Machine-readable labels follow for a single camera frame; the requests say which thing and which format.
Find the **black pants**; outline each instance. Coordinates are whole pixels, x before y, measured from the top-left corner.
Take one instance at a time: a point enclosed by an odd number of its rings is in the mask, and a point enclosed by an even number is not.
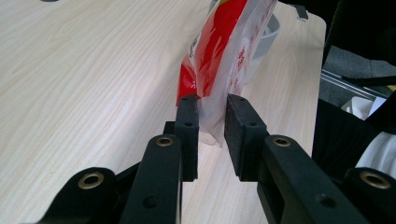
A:
[[[368,122],[319,100],[312,159],[327,175],[342,180],[379,133]]]

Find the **wooden table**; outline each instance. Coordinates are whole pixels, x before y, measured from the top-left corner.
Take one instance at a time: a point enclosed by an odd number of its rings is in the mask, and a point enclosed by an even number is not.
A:
[[[178,70],[210,1],[0,0],[0,223],[38,221],[75,173],[141,160],[175,116]],[[243,95],[312,147],[325,23],[278,3],[281,32]],[[227,149],[199,146],[183,223],[265,223]]]

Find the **red and white plastic bag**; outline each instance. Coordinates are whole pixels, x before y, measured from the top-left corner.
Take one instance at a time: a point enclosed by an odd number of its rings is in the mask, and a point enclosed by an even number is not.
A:
[[[196,93],[200,127],[222,138],[228,93],[240,94],[277,0],[220,0],[184,56],[177,101]]]

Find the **transparent plastic wrapper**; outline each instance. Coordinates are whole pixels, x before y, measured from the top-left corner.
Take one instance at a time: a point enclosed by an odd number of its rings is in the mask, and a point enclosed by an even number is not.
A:
[[[177,101],[196,93],[200,128],[222,142],[228,93],[240,94],[277,0],[220,0],[180,68]]]

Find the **white cloth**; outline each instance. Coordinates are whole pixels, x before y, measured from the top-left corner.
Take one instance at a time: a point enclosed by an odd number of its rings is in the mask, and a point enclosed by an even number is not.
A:
[[[380,133],[361,155],[356,167],[373,168],[396,179],[396,135]]]

